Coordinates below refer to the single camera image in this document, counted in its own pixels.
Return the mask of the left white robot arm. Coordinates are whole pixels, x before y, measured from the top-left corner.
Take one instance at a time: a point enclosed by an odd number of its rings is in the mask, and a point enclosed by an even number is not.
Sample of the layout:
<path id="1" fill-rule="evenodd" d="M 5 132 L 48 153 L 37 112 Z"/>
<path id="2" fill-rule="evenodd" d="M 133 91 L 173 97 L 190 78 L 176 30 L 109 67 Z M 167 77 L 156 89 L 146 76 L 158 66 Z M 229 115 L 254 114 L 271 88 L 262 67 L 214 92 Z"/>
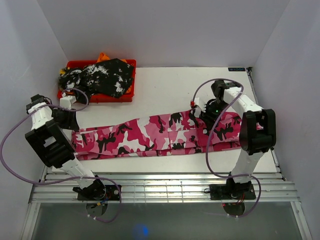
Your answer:
<path id="1" fill-rule="evenodd" d="M 31 97 L 26 111 L 31 115 L 32 127 L 25 139 L 47 167 L 76 178 L 78 187 L 73 188 L 74 192 L 88 200 L 102 200 L 106 197 L 106 187 L 76 158 L 71 143 L 72 131 L 80 129 L 76 112 L 71 108 L 75 102 L 75 96 L 67 95 L 60 99 L 59 107 L 53 107 L 42 95 Z"/>

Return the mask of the pink camouflage trousers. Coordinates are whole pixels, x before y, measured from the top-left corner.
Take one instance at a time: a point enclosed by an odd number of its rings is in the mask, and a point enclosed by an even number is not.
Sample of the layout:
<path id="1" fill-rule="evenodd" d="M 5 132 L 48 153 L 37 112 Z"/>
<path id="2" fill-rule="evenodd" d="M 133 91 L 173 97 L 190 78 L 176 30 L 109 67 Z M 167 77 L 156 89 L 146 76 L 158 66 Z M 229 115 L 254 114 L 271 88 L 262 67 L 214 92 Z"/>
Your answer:
<path id="1" fill-rule="evenodd" d="M 240 148 L 241 118 L 226 112 L 214 129 L 194 110 L 136 118 L 113 126 L 83 128 L 72 133 L 79 160 L 120 157 L 164 157 Z"/>

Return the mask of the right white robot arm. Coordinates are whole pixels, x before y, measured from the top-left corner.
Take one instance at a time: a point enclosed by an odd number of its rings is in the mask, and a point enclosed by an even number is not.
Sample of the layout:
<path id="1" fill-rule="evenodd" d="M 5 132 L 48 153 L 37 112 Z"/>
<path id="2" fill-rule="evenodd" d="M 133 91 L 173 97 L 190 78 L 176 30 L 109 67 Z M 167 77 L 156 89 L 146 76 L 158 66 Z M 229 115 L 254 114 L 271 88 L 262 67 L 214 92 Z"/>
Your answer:
<path id="1" fill-rule="evenodd" d="M 241 83 L 231 79 L 212 79 L 211 90 L 214 99 L 201 110 L 200 119 L 209 131 L 209 140 L 222 115 L 232 107 L 240 116 L 238 160 L 233 170 L 224 177 L 224 184 L 211 184 L 211 200 L 254 200 L 252 184 L 253 172 L 262 156 L 276 144 L 276 114 L 272 109 L 264 109 L 243 93 Z"/>

